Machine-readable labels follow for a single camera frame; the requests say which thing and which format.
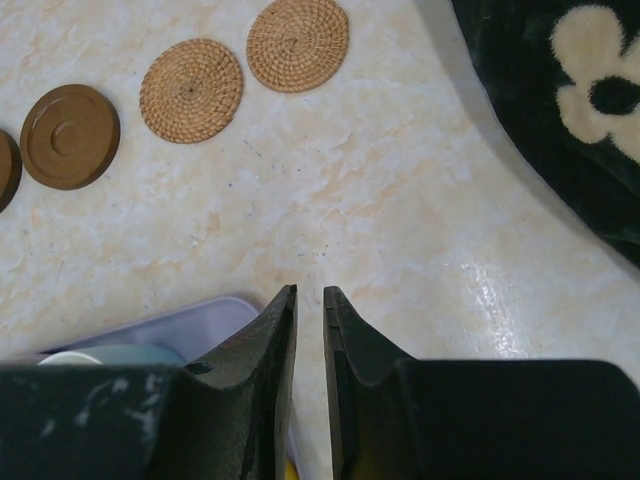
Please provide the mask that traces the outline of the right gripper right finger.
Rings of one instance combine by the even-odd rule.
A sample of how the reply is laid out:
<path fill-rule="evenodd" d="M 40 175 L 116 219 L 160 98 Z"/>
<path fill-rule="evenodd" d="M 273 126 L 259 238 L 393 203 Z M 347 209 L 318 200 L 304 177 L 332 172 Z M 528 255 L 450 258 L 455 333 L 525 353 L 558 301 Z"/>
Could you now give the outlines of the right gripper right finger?
<path fill-rule="evenodd" d="M 396 366 L 411 356 L 324 289 L 324 355 L 335 479 L 419 479 Z"/>

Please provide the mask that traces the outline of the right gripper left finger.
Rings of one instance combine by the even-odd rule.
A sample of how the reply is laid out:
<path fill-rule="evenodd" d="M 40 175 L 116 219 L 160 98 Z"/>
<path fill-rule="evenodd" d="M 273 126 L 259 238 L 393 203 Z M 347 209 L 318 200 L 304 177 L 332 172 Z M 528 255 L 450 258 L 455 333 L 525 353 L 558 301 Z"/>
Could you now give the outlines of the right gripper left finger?
<path fill-rule="evenodd" d="M 297 288 L 183 368 L 164 368 L 147 479 L 282 479 L 296 356 Z"/>

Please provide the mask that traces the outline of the light blue mug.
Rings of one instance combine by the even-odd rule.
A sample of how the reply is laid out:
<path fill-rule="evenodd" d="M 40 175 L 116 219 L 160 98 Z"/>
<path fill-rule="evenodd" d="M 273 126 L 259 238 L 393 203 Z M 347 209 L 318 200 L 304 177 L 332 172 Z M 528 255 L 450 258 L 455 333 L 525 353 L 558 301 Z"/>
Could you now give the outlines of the light blue mug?
<path fill-rule="evenodd" d="M 64 350 L 41 360 L 39 365 L 172 365 L 187 361 L 178 353 L 159 346 L 120 344 Z"/>

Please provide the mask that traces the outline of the woven rattan coaster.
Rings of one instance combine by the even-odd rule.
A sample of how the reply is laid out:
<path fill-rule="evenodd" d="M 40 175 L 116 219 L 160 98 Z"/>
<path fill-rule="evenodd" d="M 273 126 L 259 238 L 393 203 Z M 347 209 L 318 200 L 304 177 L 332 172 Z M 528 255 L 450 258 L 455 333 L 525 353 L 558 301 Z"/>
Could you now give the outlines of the woven rattan coaster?
<path fill-rule="evenodd" d="M 240 104 L 244 78 L 236 56 L 223 44 L 195 38 L 159 55 L 139 94 L 144 123 L 156 136 L 195 144 L 220 133 Z"/>
<path fill-rule="evenodd" d="M 349 37 L 348 16 L 335 1 L 274 1 L 249 31 L 248 66 L 261 84 L 274 91 L 309 91 L 340 68 Z"/>

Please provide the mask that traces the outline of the dark wooden coaster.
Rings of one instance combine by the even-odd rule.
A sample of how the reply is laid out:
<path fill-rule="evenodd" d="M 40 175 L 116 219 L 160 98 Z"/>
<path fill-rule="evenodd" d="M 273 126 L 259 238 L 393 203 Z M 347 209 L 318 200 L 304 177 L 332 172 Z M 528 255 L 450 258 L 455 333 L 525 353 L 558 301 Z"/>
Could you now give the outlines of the dark wooden coaster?
<path fill-rule="evenodd" d="M 13 137 L 5 130 L 0 130 L 0 212 L 3 212 L 15 197 L 21 177 L 23 165 L 20 151 Z"/>
<path fill-rule="evenodd" d="M 57 87 L 29 111 L 20 134 L 26 171 L 40 184 L 75 190 L 97 180 L 120 142 L 120 120 L 109 99 L 83 84 Z"/>

